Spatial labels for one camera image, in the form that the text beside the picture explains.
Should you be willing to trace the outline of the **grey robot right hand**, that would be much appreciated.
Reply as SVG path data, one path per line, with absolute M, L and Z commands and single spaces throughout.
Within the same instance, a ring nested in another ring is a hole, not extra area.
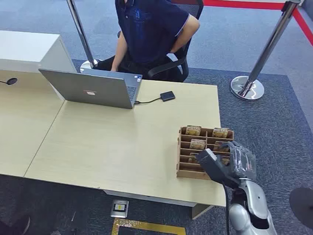
M 256 179 L 256 158 L 250 150 L 236 141 L 223 142 L 218 150 L 228 149 L 229 156 L 224 164 L 227 172 L 234 178 Z

